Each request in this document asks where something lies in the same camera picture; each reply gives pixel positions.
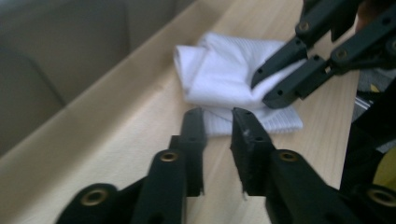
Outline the brown translucent divided storage box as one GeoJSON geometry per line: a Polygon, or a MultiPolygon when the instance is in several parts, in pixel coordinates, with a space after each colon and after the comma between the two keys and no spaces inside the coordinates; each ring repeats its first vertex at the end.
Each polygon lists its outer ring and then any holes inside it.
{"type": "Polygon", "coordinates": [[[175,46],[232,3],[0,5],[0,224],[54,224],[86,186],[142,176],[186,110],[175,46]]]}

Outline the metal floor rail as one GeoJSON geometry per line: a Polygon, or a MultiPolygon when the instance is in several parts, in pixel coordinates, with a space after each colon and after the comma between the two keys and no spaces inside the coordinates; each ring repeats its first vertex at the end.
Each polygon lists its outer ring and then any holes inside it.
{"type": "Polygon", "coordinates": [[[359,106],[363,110],[368,110],[372,106],[370,101],[365,101],[363,98],[359,96],[355,97],[355,105],[359,106]]]}

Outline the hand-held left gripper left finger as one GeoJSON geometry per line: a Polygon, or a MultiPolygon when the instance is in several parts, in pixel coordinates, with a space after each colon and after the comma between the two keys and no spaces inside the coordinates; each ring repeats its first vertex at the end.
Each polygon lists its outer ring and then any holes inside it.
{"type": "Polygon", "coordinates": [[[206,143],[204,112],[196,107],[184,114],[180,134],[173,135],[169,144],[171,149],[178,149],[185,155],[188,197],[198,197],[205,191],[203,154],[206,143]]]}

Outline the white sock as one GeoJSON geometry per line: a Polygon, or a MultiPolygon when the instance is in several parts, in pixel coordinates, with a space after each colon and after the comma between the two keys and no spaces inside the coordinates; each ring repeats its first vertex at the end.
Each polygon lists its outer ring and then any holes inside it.
{"type": "MultiPolygon", "coordinates": [[[[209,136],[231,135],[233,113],[230,108],[204,107],[205,132],[209,136]]],[[[268,133],[292,133],[304,127],[292,106],[270,109],[266,106],[250,110],[268,133]]]]}
{"type": "Polygon", "coordinates": [[[177,46],[174,62],[184,99],[223,108],[264,107],[262,98],[303,62],[298,61],[251,85],[257,69],[284,46],[282,41],[207,33],[195,46],[177,46]]]}

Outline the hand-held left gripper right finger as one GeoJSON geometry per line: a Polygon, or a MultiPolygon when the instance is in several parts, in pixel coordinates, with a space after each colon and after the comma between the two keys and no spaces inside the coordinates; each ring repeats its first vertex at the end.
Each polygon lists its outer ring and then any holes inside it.
{"type": "Polygon", "coordinates": [[[246,109],[233,109],[230,150],[243,191],[249,196],[265,196],[270,154],[275,147],[256,116],[246,109]]]}

